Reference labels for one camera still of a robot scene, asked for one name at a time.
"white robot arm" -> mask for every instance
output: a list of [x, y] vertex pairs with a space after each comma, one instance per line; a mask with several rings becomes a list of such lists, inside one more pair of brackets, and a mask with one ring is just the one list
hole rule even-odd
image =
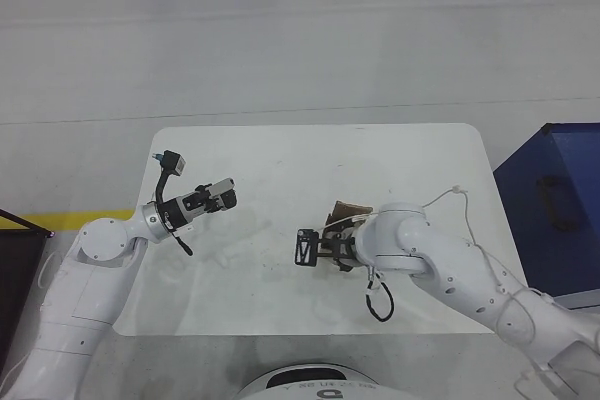
[[[420, 206], [387, 204], [360, 226], [334, 228], [320, 240], [332, 252], [317, 256], [409, 274], [420, 289], [522, 351], [559, 399], [600, 399], [598, 320], [528, 288], [481, 246], [433, 227]], [[315, 231], [298, 232], [297, 264], [315, 264], [316, 238]]]
[[[167, 202], [162, 189], [180, 175], [184, 160], [173, 152], [157, 155], [162, 175], [156, 202], [139, 206], [126, 221], [101, 218], [85, 224], [62, 261], [40, 307], [33, 349], [5, 399], [69, 400], [77, 397], [91, 356], [122, 312], [148, 242], [159, 243], [205, 213], [236, 205], [232, 179]], [[106, 265], [123, 260], [122, 265]]]

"yellow tape line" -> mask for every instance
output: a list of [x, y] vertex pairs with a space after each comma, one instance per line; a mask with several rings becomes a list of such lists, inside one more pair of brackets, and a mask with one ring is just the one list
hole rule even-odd
[[[133, 210], [104, 210], [104, 211], [77, 211], [64, 213], [30, 214], [20, 216], [27, 221], [46, 228], [50, 231], [77, 231], [82, 225], [98, 218], [129, 219]], [[22, 229], [15, 222], [0, 217], [0, 229]]]

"concrete floor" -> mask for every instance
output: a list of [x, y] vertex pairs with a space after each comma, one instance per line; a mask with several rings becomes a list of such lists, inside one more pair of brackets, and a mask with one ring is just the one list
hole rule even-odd
[[[568, 121], [600, 121], [600, 1], [0, 0], [0, 207], [15, 213], [132, 207], [165, 126], [465, 122], [495, 168]], [[82, 397], [226, 398], [296, 360], [425, 400], [516, 399], [526, 365], [489, 335], [112, 335]]]

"black cable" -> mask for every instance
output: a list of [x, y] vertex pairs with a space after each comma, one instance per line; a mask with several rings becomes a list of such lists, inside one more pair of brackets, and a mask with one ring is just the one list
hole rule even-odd
[[164, 203], [162, 199], [162, 192], [164, 192], [164, 187], [167, 184], [167, 179], [169, 179], [168, 172], [164, 172], [164, 168], [160, 172], [160, 179], [158, 179], [158, 184], [156, 185], [156, 204]]
[[173, 232], [171, 232], [171, 236], [173, 236], [176, 242], [178, 242], [178, 244], [180, 245], [180, 247], [182, 247], [182, 250], [184, 250], [185, 253], [187, 253], [189, 256], [193, 256], [193, 250], [191, 250], [191, 247], [187, 246], [187, 244], [183, 242], [182, 239], [176, 236]]
[[[389, 296], [389, 302], [391, 303], [391, 310], [389, 311], [389, 314], [387, 314], [387, 316], [384, 318], [379, 316], [378, 313], [376, 312], [376, 310], [373, 309], [373, 306], [371, 305], [371, 297], [369, 297], [368, 294], [366, 296], [367, 297], [367, 308], [369, 309], [369, 312], [371, 313], [371, 315], [373, 315], [375, 317], [375, 319], [377, 319], [380, 322], [387, 322], [393, 316], [393, 311], [395, 310], [395, 304], [393, 303], [393, 296], [391, 295], [391, 291], [389, 290], [389, 287], [384, 282], [380, 282], [380, 285], [382, 285], [382, 288], [384, 289], [384, 291], [387, 292], [387, 296]], [[369, 290], [372, 287], [373, 287], [373, 281], [369, 281], [369, 284], [367, 285], [367, 289]]]
[[[166, 172], [163, 168], [162, 171], [160, 172], [160, 179], [158, 179], [158, 184], [156, 185], [156, 191], [155, 191], [157, 206], [161, 206], [162, 204], [164, 204], [164, 200], [162, 198], [162, 193], [164, 192], [164, 187], [167, 185], [167, 179], [169, 179], [169, 176], [171, 176], [171, 173]], [[160, 218], [163, 218], [165, 220], [163, 222], [169, 222], [168, 220], [166, 220], [166, 217], [163, 215], [160, 215]], [[187, 244], [185, 242], [183, 242], [182, 239], [180, 239], [178, 236], [175, 235], [174, 232], [176, 230], [173, 228], [168, 228], [167, 224], [165, 224], [165, 228], [167, 228], [169, 233], [171, 233], [171, 236], [173, 236], [173, 238], [176, 240], [176, 242], [178, 242], [180, 247], [182, 247], [182, 250], [184, 250], [184, 252], [187, 253], [189, 256], [193, 256], [193, 250], [191, 250], [191, 247], [187, 246]]]

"blue storage bin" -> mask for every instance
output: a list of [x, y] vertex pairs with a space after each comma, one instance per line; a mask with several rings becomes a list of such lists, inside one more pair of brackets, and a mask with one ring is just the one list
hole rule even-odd
[[600, 312], [600, 123], [547, 124], [494, 176], [529, 286]]

